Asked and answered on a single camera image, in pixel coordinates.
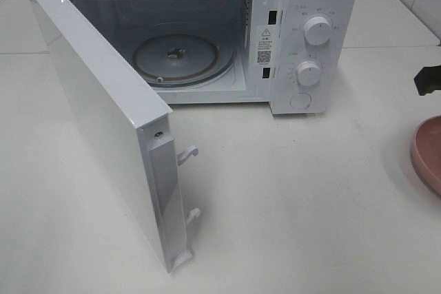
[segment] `sticker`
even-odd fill
[[[256,28],[256,62],[271,65],[274,61],[274,40],[277,38],[277,25],[258,25]]]

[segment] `white microwave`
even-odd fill
[[[191,257],[177,167],[197,148],[176,157],[167,104],[322,112],[354,0],[31,3],[72,111],[170,272]]]

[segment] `timer knob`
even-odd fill
[[[331,38],[332,23],[322,15],[309,18],[304,26],[305,38],[311,45],[322,45]]]
[[[300,85],[311,86],[320,80],[322,70],[315,61],[305,61],[297,69],[297,81]]]

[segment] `pink bowl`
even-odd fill
[[[417,128],[411,155],[422,178],[441,194],[441,116],[430,118]]]

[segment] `microwave door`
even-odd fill
[[[191,258],[177,166],[197,150],[176,159],[171,109],[69,0],[30,1],[79,129],[170,272]]]

